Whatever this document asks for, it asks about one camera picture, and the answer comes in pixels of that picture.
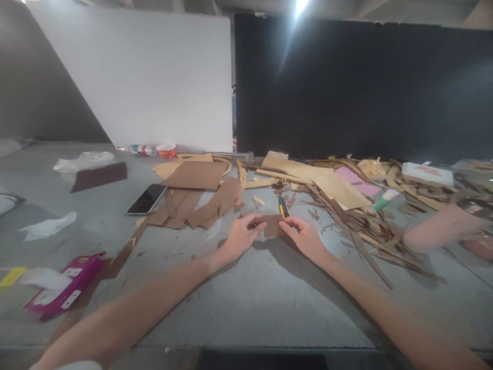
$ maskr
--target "white panel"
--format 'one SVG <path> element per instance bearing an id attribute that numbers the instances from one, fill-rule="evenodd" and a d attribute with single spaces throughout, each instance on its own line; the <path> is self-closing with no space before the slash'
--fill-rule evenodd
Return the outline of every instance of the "white panel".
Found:
<path id="1" fill-rule="evenodd" d="M 28 6 L 115 146 L 232 151 L 228 18 Z"/>

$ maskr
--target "black backdrop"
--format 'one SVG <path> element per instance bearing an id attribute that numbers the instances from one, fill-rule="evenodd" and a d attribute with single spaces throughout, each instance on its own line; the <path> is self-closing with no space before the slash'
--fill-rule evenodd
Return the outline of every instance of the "black backdrop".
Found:
<path id="1" fill-rule="evenodd" d="M 493 157 L 493 32 L 237 14 L 235 49 L 239 151 Z"/>

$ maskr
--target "forearm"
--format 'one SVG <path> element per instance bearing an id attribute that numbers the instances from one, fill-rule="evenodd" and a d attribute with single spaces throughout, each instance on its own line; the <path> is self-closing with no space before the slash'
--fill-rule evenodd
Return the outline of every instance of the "forearm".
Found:
<path id="1" fill-rule="evenodd" d="M 36 370 L 89 359 L 103 367 L 111 366 L 197 285 L 229 262 L 218 250 L 168 270 L 144 289 L 111 301 L 53 343 Z"/>
<path id="2" fill-rule="evenodd" d="M 331 254 L 317 264 L 347 290 L 416 368 L 489 368 L 470 350 L 418 320 Z"/>

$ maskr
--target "white box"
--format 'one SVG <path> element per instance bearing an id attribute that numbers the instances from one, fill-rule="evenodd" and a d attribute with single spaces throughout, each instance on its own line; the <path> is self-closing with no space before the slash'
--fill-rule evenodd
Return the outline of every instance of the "white box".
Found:
<path id="1" fill-rule="evenodd" d="M 422 164 L 406 162 L 402 166 L 402 177 L 432 187 L 453 187 L 453 172 L 429 167 Z"/>

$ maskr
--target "light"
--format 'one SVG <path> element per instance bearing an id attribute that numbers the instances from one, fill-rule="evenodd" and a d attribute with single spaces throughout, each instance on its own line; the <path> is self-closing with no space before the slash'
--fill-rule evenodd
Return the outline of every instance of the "light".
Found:
<path id="1" fill-rule="evenodd" d="M 294 11 L 294 17 L 298 18 L 305 10 L 310 0 L 296 0 L 296 9 Z"/>

